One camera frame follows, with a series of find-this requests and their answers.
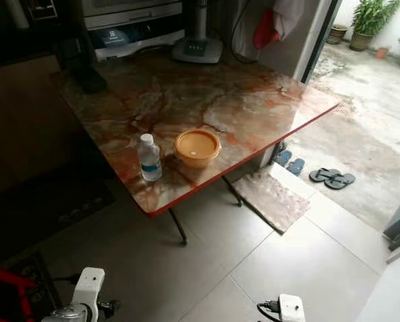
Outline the tall green potted plant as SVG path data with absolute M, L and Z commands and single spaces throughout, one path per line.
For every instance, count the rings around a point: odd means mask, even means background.
M 400 0 L 359 0 L 354 9 L 349 48 L 356 52 L 365 51 L 399 7 Z

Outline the white countertop appliance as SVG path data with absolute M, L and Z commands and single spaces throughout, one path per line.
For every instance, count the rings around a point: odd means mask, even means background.
M 98 61 L 173 46 L 185 35 L 181 0 L 81 0 L 81 13 Z

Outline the white hanging cloth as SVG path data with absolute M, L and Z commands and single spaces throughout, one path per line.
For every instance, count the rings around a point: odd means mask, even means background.
M 272 27 L 274 38 L 284 40 L 294 31 L 303 16 L 305 0 L 273 0 Z

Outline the dark patterned floor mat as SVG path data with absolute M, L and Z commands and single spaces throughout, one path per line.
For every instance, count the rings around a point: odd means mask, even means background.
M 26 296 L 30 303 L 31 315 L 36 321 L 46 318 L 50 313 L 63 306 L 52 274 L 40 252 L 34 252 L 22 260 L 16 261 L 9 267 L 9 271 L 31 280 L 35 284 L 34 288 L 28 289 Z
M 0 263 L 115 202 L 101 178 L 60 168 L 0 193 Z

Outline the dark wooden cabinet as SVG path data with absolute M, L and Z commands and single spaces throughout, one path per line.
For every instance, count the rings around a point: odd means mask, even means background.
M 83 129 L 52 84 L 66 28 L 0 30 L 0 193 L 79 160 Z

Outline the black upright appliance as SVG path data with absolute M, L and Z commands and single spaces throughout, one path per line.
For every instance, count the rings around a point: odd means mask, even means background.
M 83 22 L 82 0 L 57 0 L 61 23 L 58 62 L 67 70 L 86 94 L 107 89 L 107 83 L 93 67 L 93 53 Z

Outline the beige pink doormat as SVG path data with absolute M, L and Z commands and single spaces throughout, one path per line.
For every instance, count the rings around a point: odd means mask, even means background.
M 300 180 L 279 165 L 267 166 L 244 175 L 232 184 L 240 200 L 273 231 L 284 234 L 310 208 L 303 194 L 289 187 Z

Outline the grey pedestal fan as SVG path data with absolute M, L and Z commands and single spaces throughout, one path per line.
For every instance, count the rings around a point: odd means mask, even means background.
M 180 62 L 218 64 L 223 53 L 223 42 L 208 35 L 208 2 L 196 0 L 194 33 L 176 41 L 170 56 Z

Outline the white roll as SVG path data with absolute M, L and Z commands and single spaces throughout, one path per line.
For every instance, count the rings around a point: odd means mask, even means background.
M 4 2 L 17 30 L 28 30 L 30 25 L 26 19 L 21 0 L 4 0 Z

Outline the blue slipper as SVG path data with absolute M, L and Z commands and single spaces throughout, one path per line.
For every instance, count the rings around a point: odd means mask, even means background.
M 303 172 L 304 166 L 304 160 L 301 158 L 297 158 L 289 162 L 285 169 L 291 172 L 294 176 L 300 176 L 300 174 Z
M 291 160 L 291 157 L 292 157 L 291 151 L 282 150 L 279 153 L 277 153 L 274 162 L 285 168 L 288 165 L 289 160 Z

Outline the empty brown flower pot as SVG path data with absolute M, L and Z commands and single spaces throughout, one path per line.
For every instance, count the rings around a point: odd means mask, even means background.
M 332 25 L 331 30 L 328 32 L 328 36 L 326 36 L 326 43 L 328 43 L 328 45 L 340 45 L 348 30 L 349 27 L 347 25 Z

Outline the red plastic chair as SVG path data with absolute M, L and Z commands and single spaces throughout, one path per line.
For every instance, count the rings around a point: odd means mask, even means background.
M 0 322 L 36 322 L 29 299 L 34 288 L 30 279 L 0 268 Z

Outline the orange lidded plastic bowl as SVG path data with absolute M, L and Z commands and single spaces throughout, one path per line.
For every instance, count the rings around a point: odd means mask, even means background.
M 218 156 L 221 148 L 218 137 L 205 129 L 182 132 L 174 141 L 176 158 L 187 168 L 207 168 Z

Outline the red oven mitt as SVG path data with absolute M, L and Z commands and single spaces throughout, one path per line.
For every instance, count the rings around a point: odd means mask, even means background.
M 273 9 L 266 8 L 256 25 L 253 34 L 253 46 L 255 49 L 261 50 L 275 41 L 280 41 L 280 39 L 281 34 L 277 31 L 277 14 Z

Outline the marble pattern table red edge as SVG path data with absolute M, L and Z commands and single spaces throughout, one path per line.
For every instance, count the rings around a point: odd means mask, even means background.
M 96 147 L 95 170 L 116 178 L 142 214 L 168 213 L 206 185 L 272 150 L 340 105 L 340 99 L 262 64 L 224 58 L 218 64 L 176 62 L 161 50 L 93 64 L 107 89 L 86 94 L 67 70 L 52 84 Z M 207 168 L 187 168 L 174 141 L 205 129 L 222 144 Z M 162 177 L 141 177 L 139 138 L 151 133 L 160 148 Z

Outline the clear water bottle white cap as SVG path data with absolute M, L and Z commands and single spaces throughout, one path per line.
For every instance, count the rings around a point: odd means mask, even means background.
M 139 138 L 138 156 L 141 177 L 149 182 L 160 180 L 162 177 L 160 148 L 151 133 L 144 133 Z

